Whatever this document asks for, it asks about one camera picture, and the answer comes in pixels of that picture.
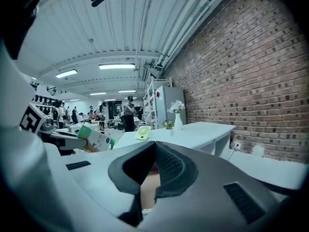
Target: box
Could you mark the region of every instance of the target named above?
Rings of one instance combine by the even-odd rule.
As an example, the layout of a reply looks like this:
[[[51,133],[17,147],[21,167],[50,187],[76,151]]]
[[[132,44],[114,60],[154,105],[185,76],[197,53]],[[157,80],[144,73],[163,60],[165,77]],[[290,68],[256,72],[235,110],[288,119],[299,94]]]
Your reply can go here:
[[[111,137],[101,134],[96,130],[92,130],[85,125],[82,125],[77,137],[87,139],[96,151],[108,150],[109,145],[111,145],[111,149],[113,148],[113,140]]]

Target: cable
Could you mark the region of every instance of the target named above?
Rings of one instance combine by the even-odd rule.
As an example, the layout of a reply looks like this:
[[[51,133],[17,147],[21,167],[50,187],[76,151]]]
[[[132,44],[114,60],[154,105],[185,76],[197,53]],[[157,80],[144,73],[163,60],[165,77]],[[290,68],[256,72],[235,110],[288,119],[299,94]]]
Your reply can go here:
[[[230,161],[232,155],[237,151],[237,147],[238,147],[239,144],[236,145],[236,147],[234,148],[232,154],[229,156],[229,158],[227,159],[227,161]]]

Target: fluorescent light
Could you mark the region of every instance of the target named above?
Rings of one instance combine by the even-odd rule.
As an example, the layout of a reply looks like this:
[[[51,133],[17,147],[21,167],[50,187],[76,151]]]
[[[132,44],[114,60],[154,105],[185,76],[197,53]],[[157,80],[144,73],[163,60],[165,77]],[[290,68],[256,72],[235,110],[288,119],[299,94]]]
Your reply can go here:
[[[90,95],[105,95],[106,93],[105,92],[102,92],[102,93],[93,93],[93,94],[90,94]]]
[[[136,92],[136,90],[121,90],[121,91],[118,91],[119,93],[134,93]]]
[[[76,74],[77,71],[76,70],[71,70],[71,71],[68,71],[68,72],[63,72],[61,74],[58,74],[56,75],[57,78],[61,78],[61,77],[65,77],[65,76],[68,76],[68,75],[73,75],[73,74]]]
[[[133,99],[137,99],[136,97],[133,97]],[[127,101],[127,98],[124,98],[124,100],[126,100]]]
[[[101,70],[110,69],[135,69],[135,64],[99,64]]]

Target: white refrigerator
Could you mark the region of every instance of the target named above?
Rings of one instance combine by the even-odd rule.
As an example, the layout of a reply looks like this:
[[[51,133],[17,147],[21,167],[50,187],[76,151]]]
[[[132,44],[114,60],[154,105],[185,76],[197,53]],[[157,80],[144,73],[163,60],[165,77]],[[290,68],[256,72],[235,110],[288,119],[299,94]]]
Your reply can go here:
[[[182,88],[161,86],[156,90],[155,103],[159,128],[163,128],[162,123],[167,119],[173,121],[173,123],[175,122],[175,114],[171,114],[167,110],[170,109],[171,102],[176,101],[181,101],[185,105]],[[180,118],[185,125],[187,123],[185,110],[180,112]]]

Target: red brick wall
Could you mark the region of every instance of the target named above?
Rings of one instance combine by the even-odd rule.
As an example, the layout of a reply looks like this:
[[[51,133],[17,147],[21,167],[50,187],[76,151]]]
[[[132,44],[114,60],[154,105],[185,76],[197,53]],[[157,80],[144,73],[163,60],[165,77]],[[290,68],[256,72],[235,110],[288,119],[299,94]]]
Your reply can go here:
[[[232,137],[243,152],[261,145],[264,157],[308,161],[304,35],[280,0],[221,6],[164,74],[185,90],[187,122],[235,125]]]

